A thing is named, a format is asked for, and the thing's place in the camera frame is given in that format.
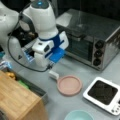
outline wooden block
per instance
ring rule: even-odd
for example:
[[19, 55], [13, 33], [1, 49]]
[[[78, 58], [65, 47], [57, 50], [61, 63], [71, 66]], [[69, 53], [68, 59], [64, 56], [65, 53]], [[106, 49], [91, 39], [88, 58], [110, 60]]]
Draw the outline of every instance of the wooden block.
[[0, 71], [0, 108], [9, 120], [48, 120], [42, 99]]

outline counter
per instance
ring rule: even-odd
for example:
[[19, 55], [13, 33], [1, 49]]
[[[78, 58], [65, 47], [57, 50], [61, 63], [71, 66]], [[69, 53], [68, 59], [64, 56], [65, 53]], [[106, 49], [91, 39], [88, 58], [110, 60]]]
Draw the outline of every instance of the counter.
[[97, 71], [73, 58], [65, 56], [54, 66], [54, 71], [60, 76], [74, 75], [81, 79], [83, 88], [81, 92], [72, 97], [66, 97], [59, 93], [57, 83], [45, 73], [34, 72], [26, 68], [19, 68], [18, 74], [27, 78], [30, 82], [39, 86], [48, 93], [49, 102], [46, 105], [49, 120], [64, 120], [65, 116], [73, 110], [83, 110], [91, 114], [94, 120], [119, 120], [120, 116], [113, 116], [83, 98], [83, 92], [94, 80], [100, 76], [120, 85], [120, 53], [113, 59], [104, 71]]

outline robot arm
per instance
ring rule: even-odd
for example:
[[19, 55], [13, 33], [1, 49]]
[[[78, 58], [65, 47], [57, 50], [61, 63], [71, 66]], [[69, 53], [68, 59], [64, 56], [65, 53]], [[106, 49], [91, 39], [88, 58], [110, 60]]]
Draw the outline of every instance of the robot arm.
[[68, 39], [65, 32], [58, 33], [55, 16], [47, 0], [33, 1], [24, 10], [20, 25], [25, 31], [38, 33], [32, 47], [38, 66], [46, 67], [50, 61], [57, 63], [63, 57]]
[[17, 25], [18, 19], [19, 13], [10, 10], [0, 1], [0, 45], [5, 52], [4, 58], [5, 60], [9, 60], [11, 58], [11, 52], [12, 56], [14, 56], [18, 62], [23, 64], [26, 62], [26, 57], [21, 49], [18, 39], [8, 35]]

